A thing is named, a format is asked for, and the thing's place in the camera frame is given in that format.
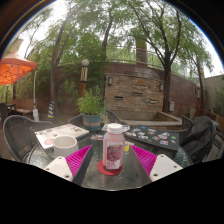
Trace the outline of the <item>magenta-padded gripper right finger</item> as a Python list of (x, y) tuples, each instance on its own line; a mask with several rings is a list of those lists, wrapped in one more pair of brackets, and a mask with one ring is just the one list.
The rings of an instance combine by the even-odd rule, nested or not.
[(152, 182), (182, 169), (165, 154), (155, 155), (137, 146), (130, 146), (129, 153), (137, 166), (139, 175), (143, 179), (148, 177)]

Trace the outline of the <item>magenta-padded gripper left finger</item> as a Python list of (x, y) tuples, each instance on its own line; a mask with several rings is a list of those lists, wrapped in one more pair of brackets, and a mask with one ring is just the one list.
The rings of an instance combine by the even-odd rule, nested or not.
[(58, 156), (44, 170), (81, 185), (92, 156), (93, 148), (88, 145), (67, 157)]

